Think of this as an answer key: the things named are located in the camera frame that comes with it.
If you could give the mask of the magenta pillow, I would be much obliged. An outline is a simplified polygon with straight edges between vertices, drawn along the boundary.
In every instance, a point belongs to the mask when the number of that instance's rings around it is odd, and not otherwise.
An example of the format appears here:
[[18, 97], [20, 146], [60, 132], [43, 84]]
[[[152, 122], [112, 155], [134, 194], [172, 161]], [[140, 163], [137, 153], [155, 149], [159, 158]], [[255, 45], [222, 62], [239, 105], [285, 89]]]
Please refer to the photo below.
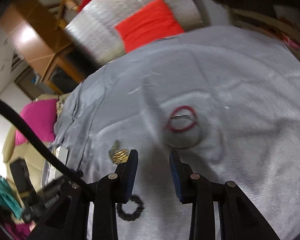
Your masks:
[[42, 142], [53, 142], [53, 126], [57, 121], [56, 99], [38, 100], [27, 104], [20, 116]]

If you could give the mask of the grey bed blanket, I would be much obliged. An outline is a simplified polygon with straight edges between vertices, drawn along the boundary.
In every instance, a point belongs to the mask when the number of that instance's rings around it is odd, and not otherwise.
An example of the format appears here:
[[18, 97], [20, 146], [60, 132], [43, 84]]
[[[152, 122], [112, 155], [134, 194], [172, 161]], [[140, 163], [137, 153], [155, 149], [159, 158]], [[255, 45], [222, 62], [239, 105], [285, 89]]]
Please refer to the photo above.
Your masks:
[[87, 183], [113, 172], [110, 149], [139, 155], [141, 216], [119, 239], [188, 239], [191, 206], [175, 194], [168, 156], [234, 181], [281, 239], [300, 235], [300, 62], [280, 41], [209, 27], [111, 61], [66, 99], [51, 147]]

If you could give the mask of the gold hair clip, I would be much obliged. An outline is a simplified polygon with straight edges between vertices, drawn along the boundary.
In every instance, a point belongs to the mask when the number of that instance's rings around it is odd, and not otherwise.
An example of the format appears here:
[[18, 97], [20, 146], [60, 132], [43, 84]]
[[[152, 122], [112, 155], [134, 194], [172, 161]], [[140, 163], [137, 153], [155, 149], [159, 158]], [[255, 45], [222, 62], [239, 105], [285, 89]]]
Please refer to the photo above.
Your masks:
[[120, 148], [120, 142], [115, 140], [112, 147], [108, 151], [109, 157], [113, 165], [126, 163], [129, 157], [127, 149]]

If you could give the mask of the wooden cabinet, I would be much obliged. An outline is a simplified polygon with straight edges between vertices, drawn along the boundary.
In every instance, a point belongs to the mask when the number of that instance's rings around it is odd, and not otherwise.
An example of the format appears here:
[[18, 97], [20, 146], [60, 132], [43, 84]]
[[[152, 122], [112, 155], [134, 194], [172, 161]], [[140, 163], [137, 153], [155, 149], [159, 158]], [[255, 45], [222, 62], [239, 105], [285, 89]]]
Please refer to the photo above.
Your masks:
[[75, 49], [70, 38], [56, 29], [53, 15], [38, 0], [13, 0], [0, 19], [9, 41], [41, 77], [40, 82], [57, 94], [64, 94], [52, 81], [52, 74], [60, 68], [74, 83], [86, 75], [66, 56]]

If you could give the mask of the teal garment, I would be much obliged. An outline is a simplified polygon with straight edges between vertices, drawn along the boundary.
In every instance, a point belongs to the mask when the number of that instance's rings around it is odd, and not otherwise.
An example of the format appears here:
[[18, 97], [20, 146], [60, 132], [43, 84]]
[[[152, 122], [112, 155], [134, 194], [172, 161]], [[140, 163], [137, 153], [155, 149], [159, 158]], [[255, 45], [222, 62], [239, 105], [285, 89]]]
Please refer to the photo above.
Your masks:
[[22, 208], [7, 180], [0, 176], [0, 207], [13, 213], [14, 217], [21, 219]]

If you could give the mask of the red cushion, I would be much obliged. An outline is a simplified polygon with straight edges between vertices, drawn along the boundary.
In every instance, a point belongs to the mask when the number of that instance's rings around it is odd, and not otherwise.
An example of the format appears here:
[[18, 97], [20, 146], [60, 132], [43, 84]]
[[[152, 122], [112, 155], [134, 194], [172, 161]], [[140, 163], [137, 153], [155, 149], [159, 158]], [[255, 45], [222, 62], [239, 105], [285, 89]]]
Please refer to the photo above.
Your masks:
[[156, 40], [182, 34], [183, 27], [175, 19], [164, 0], [153, 0], [115, 26], [129, 53]]

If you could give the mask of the thin silver bangle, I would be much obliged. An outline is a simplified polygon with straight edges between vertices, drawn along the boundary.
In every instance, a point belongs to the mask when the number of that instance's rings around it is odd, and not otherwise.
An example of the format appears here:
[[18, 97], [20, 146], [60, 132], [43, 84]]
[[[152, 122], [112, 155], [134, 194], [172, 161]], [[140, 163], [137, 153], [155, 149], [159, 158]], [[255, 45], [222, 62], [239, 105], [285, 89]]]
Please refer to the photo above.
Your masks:
[[163, 132], [165, 144], [178, 150], [193, 148], [203, 139], [200, 123], [192, 114], [171, 115]]

